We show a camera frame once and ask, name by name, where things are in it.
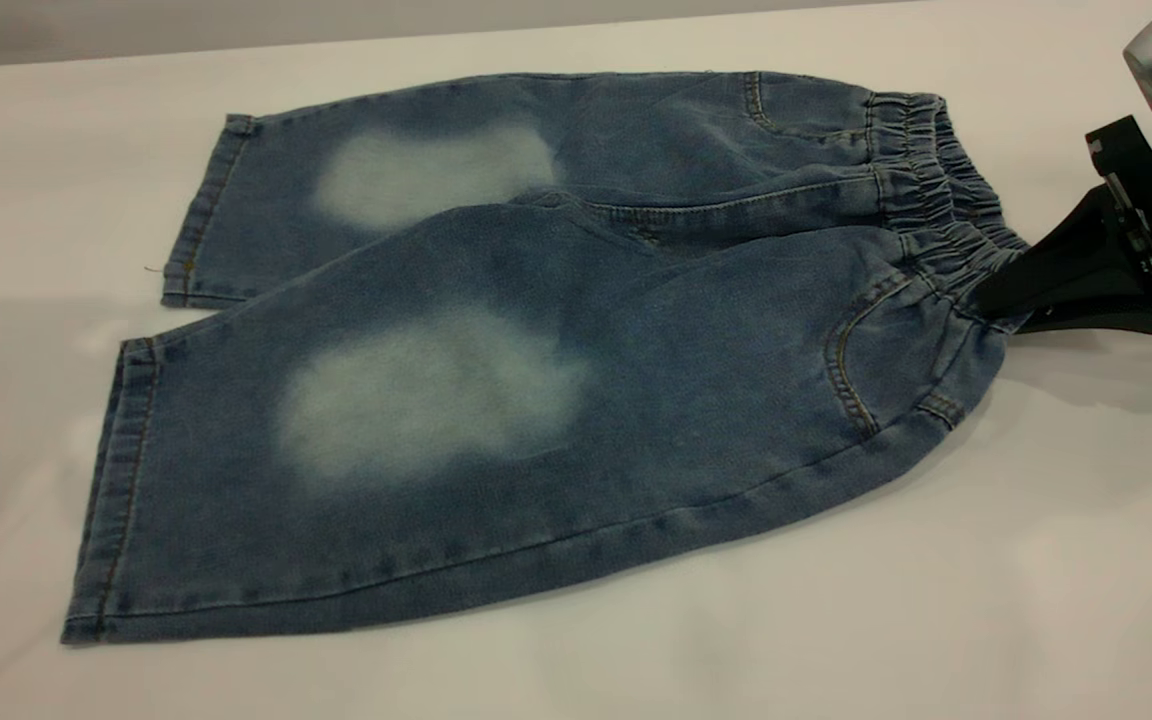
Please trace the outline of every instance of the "denim shorts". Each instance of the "denim shorts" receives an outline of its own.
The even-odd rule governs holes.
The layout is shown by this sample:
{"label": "denim shorts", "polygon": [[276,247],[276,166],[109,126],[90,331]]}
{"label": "denim shorts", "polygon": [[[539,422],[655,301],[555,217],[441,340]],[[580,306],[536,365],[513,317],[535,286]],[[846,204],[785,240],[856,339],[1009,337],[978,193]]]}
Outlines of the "denim shorts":
{"label": "denim shorts", "polygon": [[933,94],[497,76],[230,115],[123,343],[65,643],[328,632],[581,583],[897,478],[1024,243]]}

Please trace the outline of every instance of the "front pocket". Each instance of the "front pocket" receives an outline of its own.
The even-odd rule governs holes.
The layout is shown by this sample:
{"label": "front pocket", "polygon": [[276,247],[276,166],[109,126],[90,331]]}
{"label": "front pocket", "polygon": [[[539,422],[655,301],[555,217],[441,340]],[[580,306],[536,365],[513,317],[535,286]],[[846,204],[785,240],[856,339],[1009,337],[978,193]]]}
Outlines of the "front pocket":
{"label": "front pocket", "polygon": [[927,283],[896,272],[870,287],[829,333],[826,369],[864,437],[909,414],[937,386],[967,323]]}

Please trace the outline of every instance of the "pant leg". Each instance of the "pant leg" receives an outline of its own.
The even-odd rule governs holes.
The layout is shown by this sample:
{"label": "pant leg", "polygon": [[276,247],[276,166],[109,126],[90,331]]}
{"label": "pant leg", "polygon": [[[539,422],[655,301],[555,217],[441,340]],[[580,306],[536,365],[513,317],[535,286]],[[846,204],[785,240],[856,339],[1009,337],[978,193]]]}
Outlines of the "pant leg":
{"label": "pant leg", "polygon": [[464,78],[230,115],[162,302],[229,306],[439,211],[566,190],[677,206],[867,160],[869,91],[768,73]]}

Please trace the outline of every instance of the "seam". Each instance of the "seam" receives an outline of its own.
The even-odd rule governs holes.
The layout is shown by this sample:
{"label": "seam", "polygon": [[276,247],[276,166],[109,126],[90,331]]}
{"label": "seam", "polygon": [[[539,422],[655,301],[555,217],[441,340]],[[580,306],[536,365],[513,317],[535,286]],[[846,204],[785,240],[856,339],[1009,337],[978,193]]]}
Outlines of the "seam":
{"label": "seam", "polygon": [[945,425],[946,425],[947,429],[953,430],[953,429],[955,429],[957,426],[957,424],[955,423],[955,420],[952,420],[950,418],[947,418],[947,416],[945,414],[941,414],[940,410],[937,410],[935,407],[918,404],[918,406],[915,406],[915,409],[916,410],[922,410],[924,414],[931,415],[931,416],[933,416],[933,418],[937,418],[938,420],[941,420],[942,423],[945,423]]}
{"label": "seam", "polygon": [[847,309],[846,316],[850,316],[850,319],[838,325],[826,338],[824,361],[826,361],[829,384],[833,386],[833,392],[835,392],[838,401],[842,402],[842,409],[844,409],[847,418],[850,418],[855,423],[865,438],[877,434],[879,427],[873,414],[870,414],[864,401],[861,400],[861,394],[851,385],[851,379],[847,377],[847,340],[849,340],[851,331],[856,328],[856,325],[861,324],[861,320],[867,318],[884,301],[896,295],[897,291],[904,290],[912,282],[912,278],[900,272],[884,278],[882,281],[870,287],[870,290],[861,300],[854,302]]}
{"label": "seam", "polygon": [[[901,237],[901,245],[905,247],[905,234],[904,233],[897,233],[897,234]],[[937,296],[939,300],[948,302],[948,304],[950,304],[952,310],[954,310],[954,313],[958,316],[958,318],[963,318],[964,320],[967,320],[967,323],[977,323],[984,325],[984,327],[987,327],[991,331],[1005,334],[1011,334],[1015,332],[1015,328],[1006,327],[1006,325],[1002,324],[1002,320],[990,320],[987,318],[982,318],[982,316],[978,316],[973,313],[972,310],[969,310],[968,306],[963,306],[963,302],[961,302],[960,297],[952,296],[949,293],[941,290],[941,287],[938,286],[937,282],[933,282],[931,275],[927,273],[925,268],[923,268],[923,265],[919,264],[918,260],[914,258],[909,259],[908,262],[905,262],[905,268],[910,270],[911,273],[918,275],[918,278],[922,278],[923,282],[927,283],[927,287],[932,288],[932,295]]]}
{"label": "seam", "polygon": [[781,132],[781,128],[767,118],[767,111],[763,108],[763,73],[745,73],[745,112],[765,131]]}
{"label": "seam", "polygon": [[[306,118],[314,118],[325,113],[328,109],[348,108],[348,106],[357,105],[369,100],[385,100],[389,99],[394,94],[407,94],[407,92],[419,92],[426,90],[440,90],[440,88],[464,88],[464,86],[479,86],[486,85],[490,82],[499,82],[503,79],[536,79],[536,81],[547,81],[547,82],[571,82],[579,79],[592,79],[608,76],[616,77],[635,77],[645,76],[645,74],[659,74],[659,73],[498,73],[488,74],[488,76],[471,76],[471,77],[453,77],[445,78],[434,82],[420,83],[420,85],[409,86],[409,88],[391,88],[391,90],[381,90],[378,92],[370,92],[370,94],[356,94],[354,97],[346,97],[343,100],[333,100],[328,103],[319,103],[316,105],[302,106],[302,108],[285,109],[282,113],[271,113],[268,115],[262,115],[259,122],[265,126],[285,126],[298,122]],[[681,73],[669,73],[669,74],[706,74],[704,71],[681,71]]]}
{"label": "seam", "polygon": [[[905,414],[905,416],[908,416],[908,415],[914,415],[914,410],[911,410],[909,414]],[[561,541],[571,541],[573,539],[576,539],[576,538],[581,538],[581,537],[585,537],[585,536],[591,536],[593,533],[605,532],[605,530],[614,530],[614,529],[622,528],[622,526],[626,526],[626,525],[635,525],[635,524],[641,524],[641,523],[650,523],[650,521],[653,521],[653,520],[666,518],[666,516],[676,514],[676,511],[703,510],[703,509],[705,509],[705,507],[712,507],[714,505],[721,505],[723,502],[730,502],[733,500],[737,500],[737,498],[749,497],[749,495],[751,495],[751,493],[759,492],[760,488],[771,486],[771,484],[773,484],[773,483],[779,483],[782,479],[786,479],[786,478],[790,477],[790,475],[803,473],[803,471],[812,470],[817,465],[826,464],[826,462],[835,460],[838,456],[846,455],[848,452],[858,450],[859,448],[863,448],[865,445],[867,445],[869,441],[872,441],[872,439],[873,438],[870,437],[870,438],[865,439],[865,441],[861,441],[859,444],[847,446],[847,447],[842,448],[842,450],[833,452],[832,454],[829,454],[827,456],[824,456],[824,457],[820,457],[819,460],[817,460],[814,462],[810,462],[810,464],[808,464],[808,465],[801,465],[799,468],[794,468],[793,470],[786,470],[782,473],[773,473],[767,479],[764,479],[764,480],[760,480],[758,483],[755,483],[753,486],[750,486],[748,488],[742,488],[740,492],[733,492],[729,495],[723,495],[723,497],[714,498],[714,500],[712,500],[712,501],[698,502],[698,503],[694,503],[694,505],[679,505],[679,506],[672,507],[668,510],[655,511],[655,514],[652,514],[652,515],[641,516],[641,518],[619,520],[619,521],[616,521],[616,523],[608,523],[608,524],[605,524],[605,525],[599,525],[597,528],[589,528],[589,529],[577,530],[577,532],[568,533],[568,535],[561,536],[561,537],[554,537],[554,538],[545,539],[545,541],[532,541],[532,543],[529,543],[529,544],[524,544],[524,546],[520,546],[520,547],[507,550],[507,551],[488,552],[488,553],[484,553],[484,555],[479,555],[479,556],[471,558],[471,559],[468,559],[468,560],[462,560],[460,562],[452,562],[452,564],[439,564],[435,568],[426,568],[426,569],[422,569],[422,570],[412,570],[410,573],[404,573],[402,575],[397,575],[397,577],[387,578],[387,579],[379,579],[378,582],[372,582],[372,583],[364,583],[364,584],[355,585],[355,588],[340,589],[340,591],[325,592],[325,593],[319,593],[319,594],[306,594],[306,596],[293,597],[293,598],[279,598],[279,600],[266,600],[266,601],[257,601],[257,602],[242,602],[242,601],[236,601],[236,602],[214,602],[214,605],[210,605],[210,606],[206,606],[206,607],[194,607],[192,609],[189,609],[189,611],[122,612],[122,614],[101,614],[101,615],[99,615],[99,617],[119,617],[119,619],[164,617],[164,616],[172,616],[172,615],[189,615],[189,614],[194,614],[194,612],[236,609],[236,607],[238,607],[238,609],[244,609],[244,607],[268,607],[268,606],[274,606],[274,605],[288,605],[288,602],[311,602],[311,601],[319,601],[319,600],[329,600],[331,598],[334,598],[334,597],[342,597],[342,596],[347,596],[347,594],[351,594],[351,593],[365,591],[365,589],[379,588],[380,585],[387,585],[389,583],[402,582],[402,579],[419,578],[422,575],[429,575],[431,573],[442,573],[444,570],[450,570],[453,568],[461,568],[461,566],[475,564],[475,562],[483,562],[483,561],[486,561],[486,560],[495,560],[498,558],[507,558],[509,555],[515,555],[515,553],[518,553],[518,552],[528,552],[528,551],[531,551],[531,550],[536,550],[536,548],[550,546],[550,544],[556,544],[556,543],[561,543]],[[97,615],[91,615],[91,614],[69,615],[65,620],[86,620],[86,619],[91,619],[91,617],[97,617]]]}
{"label": "seam", "polygon": [[191,300],[192,297],[202,297],[203,300],[233,300],[234,302],[243,302],[256,297],[255,295],[247,297],[236,297],[232,295],[211,295],[206,291],[165,291],[164,297],[183,297],[183,300]]}
{"label": "seam", "polygon": [[738,206],[751,205],[755,204],[756,202],[781,199],[781,197],[795,195],[796,192],[823,190],[823,188],[826,187],[835,187],[854,182],[869,182],[869,180],[870,180],[869,176],[855,177],[855,179],[839,179],[838,181],[819,182],[813,184],[804,184],[801,187],[791,187],[788,188],[788,190],[778,190],[775,192],[756,195],[753,197],[742,197],[742,199],[740,200],[712,202],[712,204],[708,205],[677,205],[677,206],[668,206],[667,209],[653,209],[653,206],[650,205],[609,205],[609,204],[604,204],[604,202],[584,202],[584,205],[586,206],[586,209],[608,210],[611,211],[611,213],[619,213],[619,214],[645,213],[645,214],[658,214],[658,215],[685,215],[690,213],[708,213],[708,211],[713,210],[738,209]]}
{"label": "seam", "polygon": [[137,484],[141,482],[141,462],[145,460],[145,442],[147,434],[150,434],[150,418],[154,416],[154,394],[157,393],[157,387],[159,387],[159,361],[157,361],[154,355],[154,341],[146,340],[145,342],[152,359],[150,365],[150,388],[147,388],[145,395],[145,419],[141,420],[141,438],[137,439],[136,444],[132,477],[127,484],[127,509],[124,509],[123,514],[123,530],[119,537],[118,553],[114,555],[114,560],[109,561],[109,574],[105,577],[105,589],[103,589],[100,597],[100,611],[96,615],[97,642],[100,642],[105,637],[105,619],[109,615],[106,609],[109,607],[109,597],[114,592],[114,578],[118,575],[120,561],[123,560],[123,554],[127,552],[128,539],[132,533],[132,507],[136,503]]}
{"label": "seam", "polygon": [[194,280],[194,270],[198,260],[198,250],[202,248],[202,237],[207,234],[207,229],[211,228],[211,222],[217,218],[217,209],[220,205],[220,196],[223,195],[225,188],[229,187],[229,179],[234,177],[234,168],[238,167],[238,160],[243,158],[243,151],[247,150],[247,143],[251,139],[252,131],[252,119],[250,115],[247,118],[247,128],[243,129],[242,142],[238,143],[238,151],[234,152],[234,159],[229,162],[229,167],[225,168],[225,177],[220,181],[220,187],[215,189],[215,195],[211,197],[211,203],[207,205],[206,215],[207,219],[204,220],[198,232],[195,233],[194,247],[189,249],[189,258],[182,265],[184,270],[184,276],[180,281],[180,287],[184,288],[179,295],[182,295],[184,300],[189,300],[189,283]]}

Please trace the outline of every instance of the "elastic waistband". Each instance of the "elastic waistband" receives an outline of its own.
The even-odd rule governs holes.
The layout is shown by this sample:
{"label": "elastic waistband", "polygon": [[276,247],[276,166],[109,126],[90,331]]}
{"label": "elastic waistband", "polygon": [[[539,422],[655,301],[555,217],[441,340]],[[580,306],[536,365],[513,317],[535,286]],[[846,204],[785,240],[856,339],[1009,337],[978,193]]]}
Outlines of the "elastic waistband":
{"label": "elastic waistband", "polygon": [[984,278],[1028,250],[955,136],[942,97],[874,94],[869,146],[884,227],[901,234],[905,258],[960,309]]}

